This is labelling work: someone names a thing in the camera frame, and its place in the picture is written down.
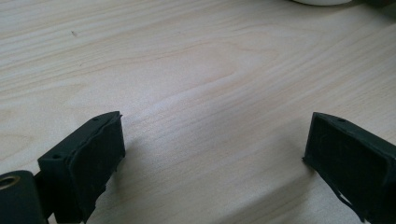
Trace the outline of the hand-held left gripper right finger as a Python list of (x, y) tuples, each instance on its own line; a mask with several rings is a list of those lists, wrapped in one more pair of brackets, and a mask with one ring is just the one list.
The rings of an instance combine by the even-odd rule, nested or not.
[(315, 112), (303, 162), (361, 221), (396, 224), (396, 146), (346, 119)]

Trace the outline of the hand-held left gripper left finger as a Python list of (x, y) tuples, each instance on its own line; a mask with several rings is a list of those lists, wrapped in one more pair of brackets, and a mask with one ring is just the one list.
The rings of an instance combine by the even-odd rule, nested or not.
[(94, 117), (38, 159), (59, 223), (86, 222), (125, 157), (118, 111)]

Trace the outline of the white pedal trash bin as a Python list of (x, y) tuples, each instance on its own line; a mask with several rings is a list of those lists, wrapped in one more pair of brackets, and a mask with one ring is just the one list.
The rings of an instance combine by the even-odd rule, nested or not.
[(351, 2), (352, 0), (292, 0), (292, 1), (309, 6), (329, 7), (329, 6), (343, 5)]

